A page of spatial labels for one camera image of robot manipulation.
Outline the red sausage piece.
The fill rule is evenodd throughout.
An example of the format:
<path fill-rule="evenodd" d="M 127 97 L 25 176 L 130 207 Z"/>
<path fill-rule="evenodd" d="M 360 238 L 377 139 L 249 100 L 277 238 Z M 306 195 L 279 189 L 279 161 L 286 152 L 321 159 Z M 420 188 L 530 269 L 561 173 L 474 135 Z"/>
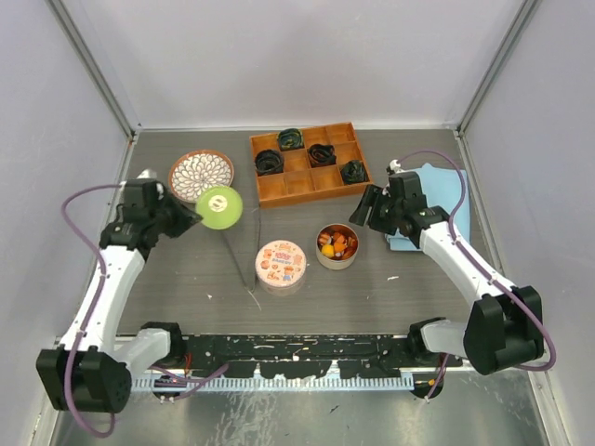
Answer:
<path fill-rule="evenodd" d="M 346 252 L 355 252 L 358 249 L 358 238 L 356 236 L 349 236 L 346 244 Z"/>

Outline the short pink lunch tin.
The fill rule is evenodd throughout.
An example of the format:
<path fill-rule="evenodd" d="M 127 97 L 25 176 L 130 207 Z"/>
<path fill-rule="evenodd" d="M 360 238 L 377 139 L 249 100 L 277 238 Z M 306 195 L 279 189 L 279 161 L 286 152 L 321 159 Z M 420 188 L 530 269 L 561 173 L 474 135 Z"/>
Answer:
<path fill-rule="evenodd" d="M 322 233 L 327 233 L 331 236 L 331 240 L 329 244 L 333 245 L 333 235 L 336 233 L 342 233 L 347 239 L 349 236 L 356 236 L 359 241 L 359 237 L 356 232 L 347 225 L 344 224 L 330 224 L 322 228 L 318 235 L 315 238 L 316 241 L 316 256 L 319 262 L 327 269 L 331 270 L 342 270 L 348 268 L 354 261 L 357 253 L 359 251 L 359 244 L 358 249 L 355 252 L 346 252 L 345 250 L 342 253 L 336 253 L 332 258 L 326 257 L 321 253 L 321 248 L 325 244 L 319 244 L 318 239 Z"/>

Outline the green object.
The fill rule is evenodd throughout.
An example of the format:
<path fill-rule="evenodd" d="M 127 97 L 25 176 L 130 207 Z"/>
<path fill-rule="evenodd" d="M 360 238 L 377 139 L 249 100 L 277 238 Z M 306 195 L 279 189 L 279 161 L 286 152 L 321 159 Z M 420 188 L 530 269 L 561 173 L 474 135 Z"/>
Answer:
<path fill-rule="evenodd" d="M 195 213 L 211 230 L 227 230 L 241 218 L 244 205 L 241 195 L 229 186 L 216 186 L 203 192 L 195 204 Z"/>

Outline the striped bacon cube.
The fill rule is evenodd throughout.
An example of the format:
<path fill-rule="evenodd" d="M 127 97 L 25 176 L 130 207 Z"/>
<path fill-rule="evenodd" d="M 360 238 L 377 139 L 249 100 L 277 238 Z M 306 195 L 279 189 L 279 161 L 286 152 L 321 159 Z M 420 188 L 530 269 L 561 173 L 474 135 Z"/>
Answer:
<path fill-rule="evenodd" d="M 329 244 L 331 236 L 327 233 L 322 233 L 318 239 L 319 244 Z"/>

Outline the round metal lid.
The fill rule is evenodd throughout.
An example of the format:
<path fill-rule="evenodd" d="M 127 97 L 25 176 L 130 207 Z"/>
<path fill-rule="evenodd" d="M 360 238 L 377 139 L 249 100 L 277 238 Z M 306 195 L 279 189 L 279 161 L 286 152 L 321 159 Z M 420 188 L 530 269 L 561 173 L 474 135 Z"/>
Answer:
<path fill-rule="evenodd" d="M 259 270 L 282 270 L 284 279 L 294 270 L 304 269 L 306 272 L 307 258 L 303 250 L 295 243 L 287 240 L 277 240 L 266 243 L 257 253 L 255 259 L 256 273 Z"/>

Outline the tall pink lunch tin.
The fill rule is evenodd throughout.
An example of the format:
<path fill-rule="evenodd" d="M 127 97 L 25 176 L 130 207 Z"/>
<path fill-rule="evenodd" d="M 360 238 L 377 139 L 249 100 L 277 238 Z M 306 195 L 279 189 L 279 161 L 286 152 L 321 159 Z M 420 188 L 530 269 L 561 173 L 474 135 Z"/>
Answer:
<path fill-rule="evenodd" d="M 288 296 L 297 293 L 306 281 L 304 269 L 294 270 L 289 275 L 289 280 L 284 279 L 282 270 L 259 270 L 257 272 L 258 283 L 267 293 L 275 296 Z"/>

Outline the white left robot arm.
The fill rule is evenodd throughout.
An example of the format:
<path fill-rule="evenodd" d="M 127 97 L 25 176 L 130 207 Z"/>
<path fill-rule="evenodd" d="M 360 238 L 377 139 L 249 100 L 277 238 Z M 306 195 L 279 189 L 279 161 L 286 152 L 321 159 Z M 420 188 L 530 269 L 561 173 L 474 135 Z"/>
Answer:
<path fill-rule="evenodd" d="M 36 370 L 58 411 L 120 413 L 133 381 L 153 365 L 175 368 L 186 342 L 175 322 L 150 321 L 116 345 L 131 289 L 160 237 L 175 239 L 201 221 L 161 181 L 138 177 L 119 185 L 115 218 L 95 242 L 92 280 L 74 319 L 55 348 L 43 349 Z"/>

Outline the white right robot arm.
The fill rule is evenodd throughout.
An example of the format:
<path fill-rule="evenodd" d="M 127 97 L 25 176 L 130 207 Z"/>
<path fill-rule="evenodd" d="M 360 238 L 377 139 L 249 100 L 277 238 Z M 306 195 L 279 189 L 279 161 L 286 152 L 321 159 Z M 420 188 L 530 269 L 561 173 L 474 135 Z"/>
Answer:
<path fill-rule="evenodd" d="M 387 186 L 367 186 L 350 223 L 407 237 L 469 304 L 464 322 L 438 317 L 411 324 L 407 352 L 412 362 L 427 366 L 441 353 L 450 354 L 488 375 L 543 357 L 539 293 L 531 286 L 516 286 L 493 269 L 462 237 L 450 214 L 427 204 L 416 172 L 394 172 Z"/>

